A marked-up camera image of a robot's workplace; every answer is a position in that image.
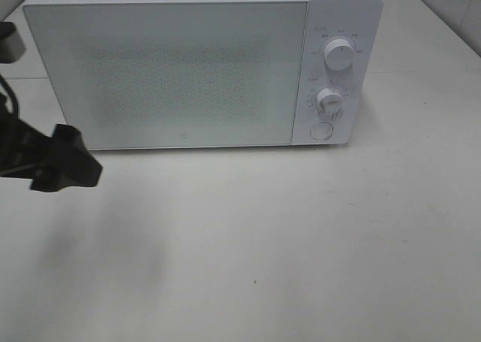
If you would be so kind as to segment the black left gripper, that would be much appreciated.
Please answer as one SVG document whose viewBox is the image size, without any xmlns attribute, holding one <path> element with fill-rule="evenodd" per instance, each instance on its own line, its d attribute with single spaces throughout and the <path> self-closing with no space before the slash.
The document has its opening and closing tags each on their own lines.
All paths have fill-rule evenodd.
<svg viewBox="0 0 481 342">
<path fill-rule="evenodd" d="M 49 137 L 14 116 L 7 100 L 1 94 L 1 177 L 32 179 L 30 189 L 37 192 L 98 185 L 102 166 L 78 129 L 56 124 Z M 48 166 L 42 166 L 47 151 Z"/>
</svg>

